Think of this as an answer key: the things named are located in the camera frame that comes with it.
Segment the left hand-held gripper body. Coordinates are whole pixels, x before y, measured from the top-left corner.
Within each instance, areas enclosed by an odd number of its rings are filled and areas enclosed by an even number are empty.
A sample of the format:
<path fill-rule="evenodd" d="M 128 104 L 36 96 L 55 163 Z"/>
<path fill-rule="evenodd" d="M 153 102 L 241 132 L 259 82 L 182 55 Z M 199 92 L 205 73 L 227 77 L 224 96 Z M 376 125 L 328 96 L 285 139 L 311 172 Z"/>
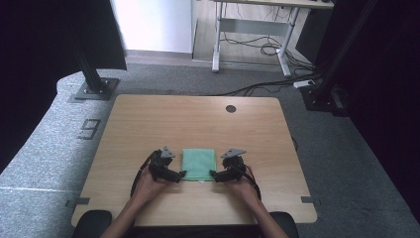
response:
<path fill-rule="evenodd" d="M 173 158 L 174 153 L 168 147 L 163 147 L 151 153 L 149 170 L 154 181 L 162 179 L 162 177 L 171 176 L 168 172 L 168 165 L 172 162 Z"/>

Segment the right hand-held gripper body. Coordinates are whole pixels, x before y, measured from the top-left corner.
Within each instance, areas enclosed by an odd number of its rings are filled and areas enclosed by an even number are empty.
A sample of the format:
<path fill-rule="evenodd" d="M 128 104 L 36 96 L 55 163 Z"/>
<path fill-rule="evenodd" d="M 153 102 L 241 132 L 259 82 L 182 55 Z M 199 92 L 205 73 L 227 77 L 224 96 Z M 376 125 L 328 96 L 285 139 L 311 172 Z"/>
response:
<path fill-rule="evenodd" d="M 232 177 L 234 177 L 234 180 L 239 180 L 246 172 L 246 167 L 242 158 L 242 154 L 244 153 L 245 151 L 241 149 L 229 149 L 221 156 L 223 159 L 222 165 L 224 171 L 230 172 Z"/>

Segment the green cloth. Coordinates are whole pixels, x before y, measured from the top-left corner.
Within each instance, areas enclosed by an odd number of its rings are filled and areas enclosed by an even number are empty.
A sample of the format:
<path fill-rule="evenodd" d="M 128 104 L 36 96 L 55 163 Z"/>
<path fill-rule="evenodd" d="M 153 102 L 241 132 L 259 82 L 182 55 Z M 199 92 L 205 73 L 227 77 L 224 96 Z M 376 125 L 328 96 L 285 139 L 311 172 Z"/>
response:
<path fill-rule="evenodd" d="M 211 171 L 216 170 L 213 149 L 183 149 L 181 169 L 186 171 L 185 180 L 212 180 Z"/>

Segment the person's right hand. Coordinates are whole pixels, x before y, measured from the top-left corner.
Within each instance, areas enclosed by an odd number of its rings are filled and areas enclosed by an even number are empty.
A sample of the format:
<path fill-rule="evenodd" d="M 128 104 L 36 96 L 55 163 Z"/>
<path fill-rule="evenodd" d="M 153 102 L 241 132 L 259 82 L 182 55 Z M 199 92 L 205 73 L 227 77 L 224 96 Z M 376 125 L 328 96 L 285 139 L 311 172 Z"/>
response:
<path fill-rule="evenodd" d="M 227 181 L 225 186 L 250 210 L 259 206 L 260 200 L 257 192 L 247 178 Z"/>

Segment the person's left hand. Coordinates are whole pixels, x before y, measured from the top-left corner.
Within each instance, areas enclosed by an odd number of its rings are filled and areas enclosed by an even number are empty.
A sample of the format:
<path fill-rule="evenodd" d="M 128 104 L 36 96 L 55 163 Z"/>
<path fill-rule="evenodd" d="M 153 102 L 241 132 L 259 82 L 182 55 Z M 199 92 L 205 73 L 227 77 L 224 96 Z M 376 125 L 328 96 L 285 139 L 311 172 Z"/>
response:
<path fill-rule="evenodd" d="M 135 192 L 132 195 L 132 203 L 138 209 L 148 202 L 152 201 L 161 191 L 163 191 L 169 182 L 166 180 L 155 181 L 149 167 L 145 167 L 137 182 Z"/>

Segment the black metal stand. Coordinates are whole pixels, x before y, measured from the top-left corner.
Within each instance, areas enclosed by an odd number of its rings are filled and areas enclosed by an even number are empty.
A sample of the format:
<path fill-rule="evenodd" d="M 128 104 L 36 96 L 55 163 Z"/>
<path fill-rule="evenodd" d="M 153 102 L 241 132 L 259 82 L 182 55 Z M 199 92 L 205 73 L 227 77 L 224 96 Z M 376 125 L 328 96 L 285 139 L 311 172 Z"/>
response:
<path fill-rule="evenodd" d="M 73 52 L 85 80 L 78 91 L 73 95 L 72 100 L 108 101 L 116 89 L 119 79 L 101 77 L 89 62 L 78 40 L 73 41 Z"/>
<path fill-rule="evenodd" d="M 315 59 L 318 84 L 300 89 L 307 110 L 346 114 L 346 106 L 334 92 L 343 60 L 378 0 L 334 0 L 335 6 Z"/>

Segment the white power strip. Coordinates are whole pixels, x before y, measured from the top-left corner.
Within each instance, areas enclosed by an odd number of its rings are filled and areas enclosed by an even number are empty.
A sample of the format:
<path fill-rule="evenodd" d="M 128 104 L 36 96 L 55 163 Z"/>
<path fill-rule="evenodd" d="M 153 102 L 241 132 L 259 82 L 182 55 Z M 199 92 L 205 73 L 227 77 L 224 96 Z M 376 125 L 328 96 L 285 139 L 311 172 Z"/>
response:
<path fill-rule="evenodd" d="M 313 85 L 315 85 L 315 81 L 312 79 L 296 81 L 293 83 L 293 87 L 296 89 L 301 88 L 301 87 L 306 87 L 306 86 L 313 86 Z"/>

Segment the white panel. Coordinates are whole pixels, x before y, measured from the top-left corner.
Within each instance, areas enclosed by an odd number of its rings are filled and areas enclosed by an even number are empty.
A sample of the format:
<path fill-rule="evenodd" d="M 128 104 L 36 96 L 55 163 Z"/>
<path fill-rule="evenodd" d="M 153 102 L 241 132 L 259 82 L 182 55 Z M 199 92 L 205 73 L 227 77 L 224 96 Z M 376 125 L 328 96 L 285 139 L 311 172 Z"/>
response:
<path fill-rule="evenodd" d="M 192 54 L 196 0 L 111 0 L 125 50 Z"/>

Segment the black box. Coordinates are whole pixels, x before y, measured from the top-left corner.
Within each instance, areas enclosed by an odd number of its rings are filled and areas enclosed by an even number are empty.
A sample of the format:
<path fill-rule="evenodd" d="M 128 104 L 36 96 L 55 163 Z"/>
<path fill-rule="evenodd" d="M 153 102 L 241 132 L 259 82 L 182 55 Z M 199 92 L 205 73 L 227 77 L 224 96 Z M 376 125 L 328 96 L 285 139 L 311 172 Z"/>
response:
<path fill-rule="evenodd" d="M 311 63 L 316 64 L 331 10 L 310 9 L 303 25 L 296 49 Z"/>

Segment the dark curtain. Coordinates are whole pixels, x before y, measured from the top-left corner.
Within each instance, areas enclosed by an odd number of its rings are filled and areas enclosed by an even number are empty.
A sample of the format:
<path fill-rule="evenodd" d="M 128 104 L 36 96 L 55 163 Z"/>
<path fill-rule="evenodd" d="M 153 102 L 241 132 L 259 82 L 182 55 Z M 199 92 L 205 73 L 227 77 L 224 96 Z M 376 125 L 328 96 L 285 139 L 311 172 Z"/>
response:
<path fill-rule="evenodd" d="M 56 96 L 57 82 L 94 68 L 126 67 L 110 0 L 0 0 L 0 173 Z"/>
<path fill-rule="evenodd" d="M 320 56 L 420 222 L 420 0 L 333 0 Z"/>

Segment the white desk frame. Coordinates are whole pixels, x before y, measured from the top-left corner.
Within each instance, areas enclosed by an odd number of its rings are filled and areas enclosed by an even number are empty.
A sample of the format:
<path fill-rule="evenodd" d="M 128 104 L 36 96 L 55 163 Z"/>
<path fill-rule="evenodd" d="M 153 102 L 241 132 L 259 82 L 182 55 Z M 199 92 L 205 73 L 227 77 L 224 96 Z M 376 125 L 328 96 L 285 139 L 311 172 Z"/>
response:
<path fill-rule="evenodd" d="M 283 43 L 276 51 L 281 71 L 285 77 L 291 77 L 289 65 L 285 56 L 287 46 L 290 42 L 299 11 L 306 9 L 332 10 L 334 3 L 331 0 L 213 0 L 216 3 L 216 37 L 213 48 L 212 71 L 220 69 L 220 37 L 222 33 L 238 33 L 266 36 L 283 37 Z M 223 17 L 223 8 L 227 3 L 266 5 L 276 7 L 289 7 L 291 17 L 287 23 L 230 19 Z"/>

